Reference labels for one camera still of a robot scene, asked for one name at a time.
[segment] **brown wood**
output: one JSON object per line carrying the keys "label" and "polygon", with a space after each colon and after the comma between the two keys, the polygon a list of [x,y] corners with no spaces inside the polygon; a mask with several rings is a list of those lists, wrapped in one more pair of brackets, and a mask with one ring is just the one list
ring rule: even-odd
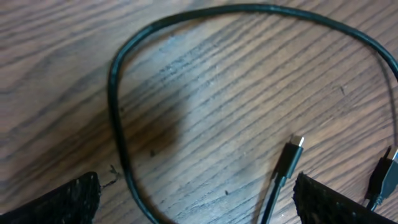
{"label": "brown wood", "polygon": [[[118,179],[103,189],[95,223],[147,223],[117,175],[109,61],[151,21],[238,2],[253,1],[2,1],[0,212],[92,170],[103,185]],[[343,21],[398,57],[397,1],[274,2]],[[178,223],[252,223],[292,133],[306,137],[294,177],[305,172],[357,202],[394,143],[385,65],[311,22],[267,14],[186,22],[153,35],[130,61],[120,101],[136,176]],[[299,222],[293,184],[273,223]],[[395,192],[376,211],[397,222],[397,207]]]}

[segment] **black connector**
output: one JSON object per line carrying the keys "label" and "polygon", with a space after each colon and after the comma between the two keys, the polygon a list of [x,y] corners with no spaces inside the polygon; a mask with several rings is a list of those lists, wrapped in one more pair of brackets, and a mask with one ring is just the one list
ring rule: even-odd
{"label": "black connector", "polygon": [[281,188],[285,185],[286,179],[291,178],[294,169],[303,152],[304,137],[293,136],[290,142],[285,144],[278,163],[272,173],[271,179],[274,180],[274,187],[268,199],[266,209],[261,219],[261,224],[268,224],[271,219]]}
{"label": "black connector", "polygon": [[370,179],[365,199],[369,200],[366,208],[374,210],[388,198],[398,184],[398,148],[390,146],[384,157],[380,158]]}

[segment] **wood grain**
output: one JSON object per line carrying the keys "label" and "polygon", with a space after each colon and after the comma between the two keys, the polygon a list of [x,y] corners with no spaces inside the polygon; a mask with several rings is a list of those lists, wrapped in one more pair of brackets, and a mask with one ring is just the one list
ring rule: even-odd
{"label": "wood grain", "polygon": [[[147,223],[109,127],[106,77],[142,26],[189,9],[261,1],[2,1],[1,211],[87,171],[103,189],[95,223]],[[365,31],[398,57],[396,1],[270,1]],[[280,150],[306,137],[294,176],[362,202],[394,143],[391,96],[373,50],[337,31],[267,14],[186,22],[131,56],[121,114],[146,199],[178,223],[253,223]],[[394,81],[392,73],[386,75]],[[398,96],[398,84],[391,82]],[[287,182],[273,223],[299,223]],[[398,193],[377,213],[398,221]]]}

